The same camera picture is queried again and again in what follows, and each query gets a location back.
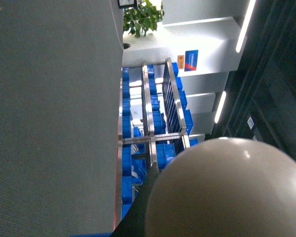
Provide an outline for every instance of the storage shelf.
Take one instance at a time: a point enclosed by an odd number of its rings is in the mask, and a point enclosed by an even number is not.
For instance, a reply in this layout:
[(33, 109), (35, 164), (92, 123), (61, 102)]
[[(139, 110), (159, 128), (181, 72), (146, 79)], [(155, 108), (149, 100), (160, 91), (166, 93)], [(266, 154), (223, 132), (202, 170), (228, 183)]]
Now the storage shelf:
[[(148, 171), (155, 163), (158, 167), (158, 160), (161, 162), (161, 169), (163, 169), (176, 154), (190, 147), (187, 132), (191, 130), (191, 122), (185, 121), (185, 108), (187, 105), (184, 91), (182, 91), (181, 79), (177, 78), (178, 67), (172, 64), (171, 59), (167, 58), (165, 63), (165, 70), (163, 76), (162, 93), (164, 99), (165, 113), (167, 118), (167, 129), (165, 129), (165, 122), (163, 115), (160, 114), (160, 105), (156, 93), (156, 84), (154, 81), (153, 65), (147, 65), (146, 61), (142, 63), (142, 111), (143, 111), (143, 126), (144, 134), (142, 137), (129, 137), (129, 125), (124, 124), (123, 121), (129, 121), (131, 114), (128, 113), (130, 104), (129, 98), (129, 68), (123, 69), (123, 77), (120, 83), (120, 107), (119, 107), (119, 123), (118, 123), (118, 153), (117, 153), (117, 176), (116, 176), (116, 224), (121, 221), (122, 214), (125, 215), (125, 205), (129, 205), (130, 201), (130, 186), (131, 177), (129, 176), (130, 169), (123, 167), (124, 180), (128, 180), (127, 190), (122, 189), (122, 149), (127, 154), (126, 163), (142, 160), (146, 164), (146, 171)], [(127, 130), (127, 134), (123, 134), (122, 129)], [(136, 152), (129, 155), (132, 144), (144, 144), (143, 153)]]

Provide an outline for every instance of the gray carpet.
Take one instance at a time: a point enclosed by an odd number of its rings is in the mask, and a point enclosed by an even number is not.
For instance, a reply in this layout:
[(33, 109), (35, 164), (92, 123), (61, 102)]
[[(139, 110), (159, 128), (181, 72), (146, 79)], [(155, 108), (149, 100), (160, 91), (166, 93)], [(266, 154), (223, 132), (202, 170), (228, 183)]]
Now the gray carpet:
[(122, 15), (0, 1), (0, 236), (113, 230)]

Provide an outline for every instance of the dark ceiling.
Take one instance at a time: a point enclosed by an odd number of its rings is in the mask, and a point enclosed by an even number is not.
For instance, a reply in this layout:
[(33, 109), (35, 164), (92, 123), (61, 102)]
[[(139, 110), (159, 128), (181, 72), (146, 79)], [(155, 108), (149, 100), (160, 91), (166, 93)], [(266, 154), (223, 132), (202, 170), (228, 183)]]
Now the dark ceiling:
[(255, 137), (296, 160), (296, 1), (256, 4), (239, 70), (227, 81), (221, 122), (206, 138)]

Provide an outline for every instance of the orange label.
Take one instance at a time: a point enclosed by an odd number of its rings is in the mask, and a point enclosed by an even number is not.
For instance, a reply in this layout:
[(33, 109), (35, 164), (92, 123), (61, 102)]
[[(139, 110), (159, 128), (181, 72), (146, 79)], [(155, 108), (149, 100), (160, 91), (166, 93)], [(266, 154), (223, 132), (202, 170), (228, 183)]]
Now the orange label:
[(184, 69), (184, 55), (178, 56), (178, 68)]

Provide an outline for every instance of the red strip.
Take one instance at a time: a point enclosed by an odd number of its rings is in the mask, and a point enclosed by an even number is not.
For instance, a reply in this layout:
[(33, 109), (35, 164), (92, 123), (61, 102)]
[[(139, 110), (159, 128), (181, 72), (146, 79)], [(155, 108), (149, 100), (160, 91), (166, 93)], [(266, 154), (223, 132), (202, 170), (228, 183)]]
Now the red strip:
[(196, 71), (196, 67), (194, 67), (188, 63), (185, 63), (185, 69), (188, 69), (189, 71)]

